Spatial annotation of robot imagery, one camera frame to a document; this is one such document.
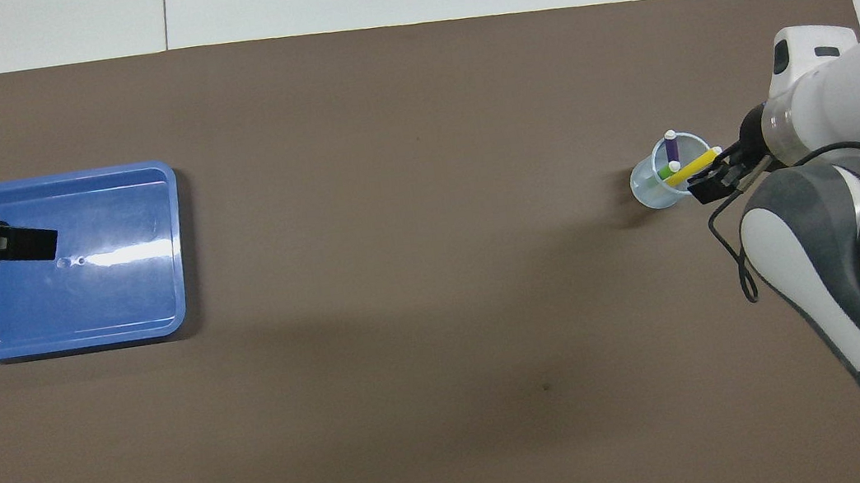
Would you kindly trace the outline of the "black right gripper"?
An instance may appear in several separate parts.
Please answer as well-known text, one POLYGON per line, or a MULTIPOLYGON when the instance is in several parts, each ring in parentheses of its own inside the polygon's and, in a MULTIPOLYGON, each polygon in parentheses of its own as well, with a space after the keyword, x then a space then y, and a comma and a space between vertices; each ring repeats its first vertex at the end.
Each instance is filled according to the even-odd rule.
POLYGON ((741 122, 739 141, 722 150, 717 163, 688 180, 690 195, 700 204, 727 199, 737 190, 733 166, 743 166, 745 173, 788 168, 783 158, 785 127, 776 120, 774 109, 767 102, 759 104, 741 122))

